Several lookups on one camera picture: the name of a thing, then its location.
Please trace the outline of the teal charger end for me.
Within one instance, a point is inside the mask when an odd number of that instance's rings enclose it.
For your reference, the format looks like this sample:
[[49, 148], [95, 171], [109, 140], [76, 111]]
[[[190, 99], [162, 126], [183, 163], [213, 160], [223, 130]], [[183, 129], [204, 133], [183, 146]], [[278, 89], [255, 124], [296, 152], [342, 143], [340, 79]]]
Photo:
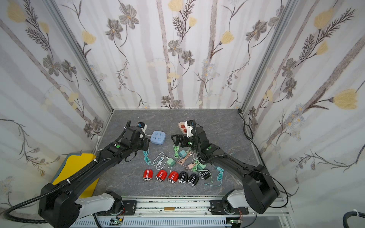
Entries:
[[219, 172], [219, 173], [224, 173], [224, 169], [221, 167], [215, 167], [215, 169]]
[[185, 158], [187, 156], [187, 152], [185, 150], [181, 150], [178, 152], [180, 158]]

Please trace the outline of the beige power strip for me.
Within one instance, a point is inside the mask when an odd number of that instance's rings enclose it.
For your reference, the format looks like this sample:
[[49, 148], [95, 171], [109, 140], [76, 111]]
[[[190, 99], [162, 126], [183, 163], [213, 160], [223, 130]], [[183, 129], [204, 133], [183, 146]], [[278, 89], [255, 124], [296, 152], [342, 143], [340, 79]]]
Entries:
[[185, 129], [185, 126], [184, 126], [184, 122], [180, 122], [180, 123], [178, 124], [178, 127], [179, 127], [179, 129], [181, 130], [181, 132], [182, 132], [184, 135], [186, 135], [186, 129]]

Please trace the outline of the blue round power cube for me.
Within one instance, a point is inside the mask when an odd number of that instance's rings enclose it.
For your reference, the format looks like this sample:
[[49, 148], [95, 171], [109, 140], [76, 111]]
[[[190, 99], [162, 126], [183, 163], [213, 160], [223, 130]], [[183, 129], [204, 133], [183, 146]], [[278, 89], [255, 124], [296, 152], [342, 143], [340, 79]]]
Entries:
[[156, 145], [162, 145], [166, 140], [166, 133], [162, 131], [154, 131], [151, 135], [150, 141]]

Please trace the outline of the light green charger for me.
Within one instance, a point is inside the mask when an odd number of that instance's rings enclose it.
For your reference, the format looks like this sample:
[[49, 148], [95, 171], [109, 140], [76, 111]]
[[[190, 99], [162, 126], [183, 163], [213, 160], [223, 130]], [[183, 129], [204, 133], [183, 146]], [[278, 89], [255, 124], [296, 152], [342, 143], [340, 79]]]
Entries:
[[204, 170], [206, 168], [206, 164], [201, 164], [198, 160], [194, 161], [193, 168], [191, 169], [193, 172], [197, 172], [200, 170]]

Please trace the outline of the black shaver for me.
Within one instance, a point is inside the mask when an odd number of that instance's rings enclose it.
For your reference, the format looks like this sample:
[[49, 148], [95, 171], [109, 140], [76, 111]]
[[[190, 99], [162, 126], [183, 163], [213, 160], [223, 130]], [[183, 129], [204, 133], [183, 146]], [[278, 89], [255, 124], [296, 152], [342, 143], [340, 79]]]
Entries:
[[187, 172], [182, 171], [179, 173], [178, 182], [181, 184], [186, 184], [189, 179], [189, 175]]
[[199, 179], [200, 179], [199, 176], [193, 173], [188, 179], [188, 184], [191, 186], [196, 186]]
[[208, 170], [200, 171], [198, 175], [201, 180], [207, 180], [211, 177], [211, 173]]

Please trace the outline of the red shaver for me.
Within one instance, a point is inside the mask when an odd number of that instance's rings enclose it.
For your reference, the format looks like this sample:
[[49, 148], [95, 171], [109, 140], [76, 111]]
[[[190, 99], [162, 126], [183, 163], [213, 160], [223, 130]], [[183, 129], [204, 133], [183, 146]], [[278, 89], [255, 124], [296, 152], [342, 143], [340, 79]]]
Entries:
[[160, 170], [158, 174], [156, 175], [156, 179], [159, 182], [163, 182], [167, 177], [167, 172], [165, 170]]
[[153, 178], [153, 170], [146, 169], [143, 174], [143, 180], [144, 181], [151, 181]]
[[178, 179], [179, 179], [179, 173], [176, 171], [171, 172], [168, 176], [168, 181], [170, 183], [176, 183], [178, 182]]

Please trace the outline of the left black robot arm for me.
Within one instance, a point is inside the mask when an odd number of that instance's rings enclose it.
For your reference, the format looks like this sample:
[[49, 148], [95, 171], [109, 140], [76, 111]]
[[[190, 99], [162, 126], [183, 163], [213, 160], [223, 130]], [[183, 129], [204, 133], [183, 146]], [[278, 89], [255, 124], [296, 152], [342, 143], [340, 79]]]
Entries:
[[[132, 126], [128, 121], [121, 135], [101, 150], [99, 156], [84, 168], [54, 185], [49, 183], [41, 189], [40, 196], [29, 199], [5, 210], [5, 219], [28, 224], [48, 223], [54, 228], [70, 227], [80, 215], [82, 206], [76, 201], [80, 195], [103, 173], [126, 161], [131, 154], [147, 151], [150, 140], [145, 136], [146, 124]], [[34, 202], [39, 202], [41, 219], [20, 218], [11, 212]]]

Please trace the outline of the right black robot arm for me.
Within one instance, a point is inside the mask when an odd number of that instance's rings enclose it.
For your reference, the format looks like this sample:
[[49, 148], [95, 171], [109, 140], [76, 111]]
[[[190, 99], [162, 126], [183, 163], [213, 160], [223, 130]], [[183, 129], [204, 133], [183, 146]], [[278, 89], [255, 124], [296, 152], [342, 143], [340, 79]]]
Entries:
[[242, 190], [231, 190], [222, 199], [225, 213], [234, 213], [236, 209], [248, 207], [257, 214], [264, 214], [279, 197], [280, 191], [266, 167], [263, 165], [249, 165], [227, 154], [221, 147], [211, 143], [203, 127], [196, 121], [189, 120], [184, 123], [187, 134], [172, 135], [175, 146], [191, 148], [197, 155], [201, 164], [211, 164], [230, 173], [242, 184]]

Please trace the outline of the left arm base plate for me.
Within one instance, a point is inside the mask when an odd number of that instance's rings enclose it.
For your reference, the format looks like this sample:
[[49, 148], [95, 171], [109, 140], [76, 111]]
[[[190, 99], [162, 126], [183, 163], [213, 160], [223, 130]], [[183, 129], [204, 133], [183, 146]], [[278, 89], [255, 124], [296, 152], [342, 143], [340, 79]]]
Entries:
[[137, 201], [136, 200], [123, 200], [122, 208], [117, 213], [117, 216], [134, 216], [136, 212]]

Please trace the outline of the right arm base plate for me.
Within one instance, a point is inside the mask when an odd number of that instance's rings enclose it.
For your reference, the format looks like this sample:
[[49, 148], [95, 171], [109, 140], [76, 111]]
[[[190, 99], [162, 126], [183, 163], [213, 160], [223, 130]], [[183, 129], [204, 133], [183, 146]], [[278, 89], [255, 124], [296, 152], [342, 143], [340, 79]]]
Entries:
[[211, 200], [208, 211], [212, 215], [248, 215], [247, 207], [233, 208], [224, 200]]

